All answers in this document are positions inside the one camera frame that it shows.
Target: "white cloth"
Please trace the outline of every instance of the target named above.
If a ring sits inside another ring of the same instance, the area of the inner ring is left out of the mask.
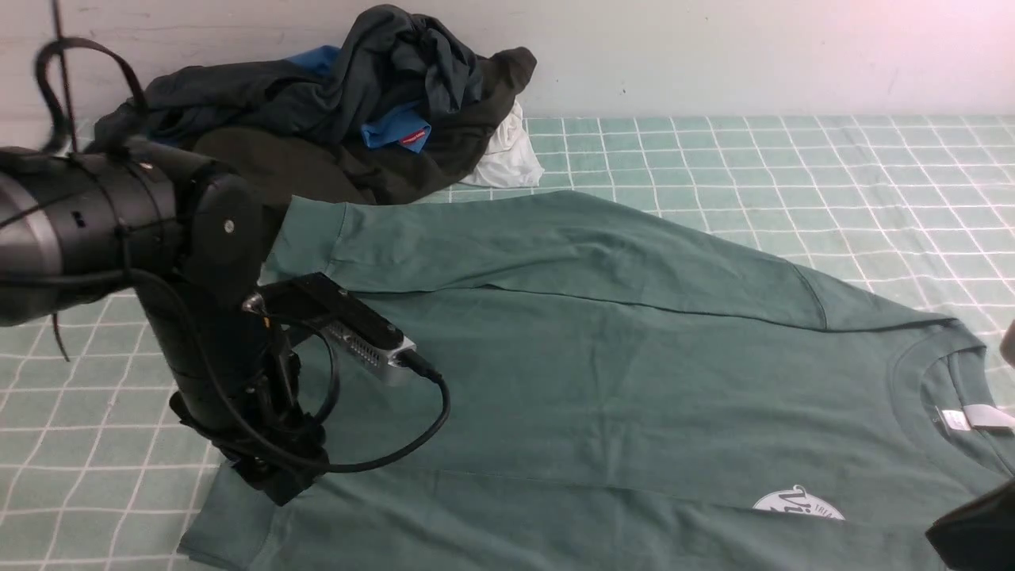
[[[524,125],[522,105],[515,99],[515,105],[493,133],[476,169],[462,182],[494,188],[539,185],[543,166],[536,158]]]

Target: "white wall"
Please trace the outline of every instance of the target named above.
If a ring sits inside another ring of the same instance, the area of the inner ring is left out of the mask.
[[[341,44],[370,0],[63,0],[68,33],[143,81],[186,64]],[[1012,0],[404,0],[480,54],[540,59],[530,114],[1015,112]],[[30,57],[48,2],[3,0],[0,121],[42,106]],[[112,62],[71,58],[83,116],[126,96]]]

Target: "blue fabric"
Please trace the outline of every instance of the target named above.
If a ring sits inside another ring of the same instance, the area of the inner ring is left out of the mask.
[[[369,148],[378,148],[397,142],[413,152],[422,150],[426,139],[430,136],[430,124],[414,111],[419,102],[400,104],[376,123],[360,127],[363,144]]]
[[[341,50],[335,46],[320,48],[296,54],[286,58],[299,67],[318,75],[331,73],[331,65]],[[368,148],[378,148],[391,143],[398,143],[405,148],[419,152],[430,136],[430,124],[416,113],[420,101],[401,104],[389,111],[375,123],[360,127],[363,144]]]
[[[325,76],[331,73],[331,64],[335,62],[335,58],[338,57],[339,52],[341,52],[341,49],[335,46],[321,46],[309,52],[286,58],[286,60],[308,71]]]

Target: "dark green garment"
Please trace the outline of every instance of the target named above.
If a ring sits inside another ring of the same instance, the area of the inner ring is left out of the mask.
[[[1012,477],[1010,434],[939,421],[991,403],[959,323],[586,195],[300,199],[267,268],[359,293],[453,409],[284,508],[220,471],[182,550],[227,569],[936,569],[930,523]],[[333,461],[437,414],[426,381],[342,374]]]

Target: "clothing tag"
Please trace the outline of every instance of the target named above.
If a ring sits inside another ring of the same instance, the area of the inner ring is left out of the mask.
[[[941,419],[952,430],[970,431],[969,420],[961,411],[941,411]]]
[[[962,411],[965,413],[965,417],[969,420],[969,424],[975,428],[1015,428],[1015,417],[1012,417],[1003,411],[999,411],[990,405],[969,405],[968,407],[963,407]]]

